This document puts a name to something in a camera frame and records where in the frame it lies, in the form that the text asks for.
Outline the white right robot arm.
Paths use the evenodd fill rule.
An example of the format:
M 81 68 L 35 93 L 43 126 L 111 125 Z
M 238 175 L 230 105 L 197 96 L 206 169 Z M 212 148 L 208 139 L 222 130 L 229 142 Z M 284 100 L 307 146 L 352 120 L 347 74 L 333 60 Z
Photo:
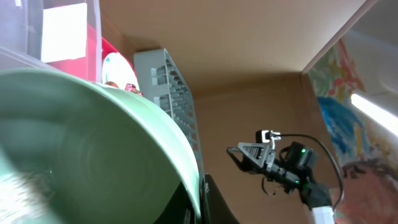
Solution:
M 298 190 L 301 202 L 309 209 L 309 220 L 314 224 L 332 224 L 335 222 L 331 196 L 320 182 L 313 176 L 318 154 L 299 142 L 280 150 L 276 158 L 276 150 L 266 143 L 241 142 L 236 147 L 227 148 L 239 170 L 262 175 L 261 188 L 265 194 L 265 182 L 278 183 L 284 192 L 291 194 Z

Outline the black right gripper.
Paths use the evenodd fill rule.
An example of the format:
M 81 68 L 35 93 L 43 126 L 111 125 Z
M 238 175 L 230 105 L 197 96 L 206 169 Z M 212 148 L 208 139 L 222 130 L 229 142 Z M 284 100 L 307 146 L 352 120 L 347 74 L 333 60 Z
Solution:
M 246 142 L 240 142 L 238 147 L 228 147 L 226 150 L 241 171 L 249 170 L 245 157 L 255 168 L 265 168 L 263 172 L 265 177 L 262 180 L 264 192 L 266 192 L 264 179 L 279 183 L 287 194 L 291 194 L 295 189 L 301 192 L 303 190 L 303 149 L 286 149 L 285 151 L 284 159 L 276 159 L 276 151 L 272 146 L 266 143 Z M 236 155 L 242 156 L 242 159 L 238 159 Z

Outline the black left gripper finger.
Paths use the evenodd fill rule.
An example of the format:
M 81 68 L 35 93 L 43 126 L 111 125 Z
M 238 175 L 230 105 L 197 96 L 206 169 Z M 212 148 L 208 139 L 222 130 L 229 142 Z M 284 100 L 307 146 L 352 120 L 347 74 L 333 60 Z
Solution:
M 201 222 L 239 224 L 210 174 L 205 174 L 201 183 Z

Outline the green bowl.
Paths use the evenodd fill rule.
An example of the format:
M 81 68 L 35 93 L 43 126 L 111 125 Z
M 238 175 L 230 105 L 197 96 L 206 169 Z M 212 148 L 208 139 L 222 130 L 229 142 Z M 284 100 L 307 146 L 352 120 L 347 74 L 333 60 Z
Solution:
M 63 72 L 1 72 L 2 223 L 197 223 L 199 171 L 146 98 Z

